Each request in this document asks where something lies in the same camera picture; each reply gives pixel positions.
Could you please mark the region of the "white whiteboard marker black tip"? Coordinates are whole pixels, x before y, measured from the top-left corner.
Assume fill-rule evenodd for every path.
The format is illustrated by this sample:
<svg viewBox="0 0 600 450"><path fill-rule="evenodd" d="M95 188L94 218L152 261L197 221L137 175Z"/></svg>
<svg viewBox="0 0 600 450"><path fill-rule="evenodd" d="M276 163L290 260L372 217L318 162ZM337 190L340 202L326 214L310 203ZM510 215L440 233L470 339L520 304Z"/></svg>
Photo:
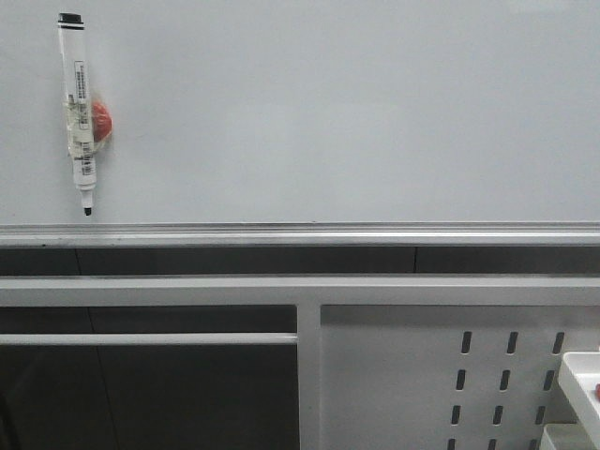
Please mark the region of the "white whiteboard marker black tip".
<svg viewBox="0 0 600 450"><path fill-rule="evenodd" d="M97 169L82 16L59 13L57 31L64 76L67 150L72 161L73 182L81 195L83 213L90 217L94 208Z"/></svg>

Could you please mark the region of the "white metal stand frame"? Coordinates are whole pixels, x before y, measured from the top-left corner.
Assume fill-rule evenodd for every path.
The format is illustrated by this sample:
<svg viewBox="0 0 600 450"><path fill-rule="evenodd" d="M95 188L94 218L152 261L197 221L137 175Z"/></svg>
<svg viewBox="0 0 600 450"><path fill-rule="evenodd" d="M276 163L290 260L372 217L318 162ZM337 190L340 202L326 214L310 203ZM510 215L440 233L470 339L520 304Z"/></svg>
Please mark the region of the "white metal stand frame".
<svg viewBox="0 0 600 450"><path fill-rule="evenodd" d="M1 283L5 449L535 449L597 277Z"/></svg>

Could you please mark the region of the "white lower tray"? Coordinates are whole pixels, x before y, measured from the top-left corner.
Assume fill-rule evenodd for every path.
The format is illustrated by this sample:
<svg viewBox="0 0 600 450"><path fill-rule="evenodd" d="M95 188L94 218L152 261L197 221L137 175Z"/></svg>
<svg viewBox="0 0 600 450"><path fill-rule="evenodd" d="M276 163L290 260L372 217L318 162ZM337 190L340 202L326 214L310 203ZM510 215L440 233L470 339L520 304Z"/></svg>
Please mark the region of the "white lower tray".
<svg viewBox="0 0 600 450"><path fill-rule="evenodd" d="M572 450L587 447L587 438L577 424L547 424L539 445L540 450Z"/></svg>

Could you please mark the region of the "white marker tray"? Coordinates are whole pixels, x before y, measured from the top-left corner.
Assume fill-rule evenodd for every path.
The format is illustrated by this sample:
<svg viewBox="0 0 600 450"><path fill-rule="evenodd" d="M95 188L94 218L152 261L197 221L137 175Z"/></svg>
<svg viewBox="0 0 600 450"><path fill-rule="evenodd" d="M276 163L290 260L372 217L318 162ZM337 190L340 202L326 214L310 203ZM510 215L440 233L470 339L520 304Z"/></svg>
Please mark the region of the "white marker tray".
<svg viewBox="0 0 600 450"><path fill-rule="evenodd" d="M594 449L599 448L599 352L565 352L558 383Z"/></svg>

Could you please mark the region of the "red round magnet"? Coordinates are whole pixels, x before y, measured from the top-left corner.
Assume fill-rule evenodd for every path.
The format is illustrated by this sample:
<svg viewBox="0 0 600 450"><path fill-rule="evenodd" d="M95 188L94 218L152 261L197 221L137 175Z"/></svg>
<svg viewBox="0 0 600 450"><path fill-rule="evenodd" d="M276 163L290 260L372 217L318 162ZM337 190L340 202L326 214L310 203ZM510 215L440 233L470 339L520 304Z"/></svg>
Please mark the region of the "red round magnet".
<svg viewBox="0 0 600 450"><path fill-rule="evenodd" d="M104 143L113 132L113 120L107 106L99 99L92 101L93 134L95 143Z"/></svg>

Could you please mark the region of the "large whiteboard with aluminium frame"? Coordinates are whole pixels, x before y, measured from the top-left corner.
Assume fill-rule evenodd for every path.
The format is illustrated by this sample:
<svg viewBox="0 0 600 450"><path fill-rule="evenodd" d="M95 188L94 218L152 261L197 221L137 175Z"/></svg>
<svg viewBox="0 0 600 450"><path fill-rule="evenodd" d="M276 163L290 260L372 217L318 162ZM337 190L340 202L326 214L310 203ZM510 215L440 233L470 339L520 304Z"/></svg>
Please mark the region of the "large whiteboard with aluminium frame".
<svg viewBox="0 0 600 450"><path fill-rule="evenodd" d="M75 188L57 20L82 16ZM1 243L599 242L595 1L5 1Z"/></svg>

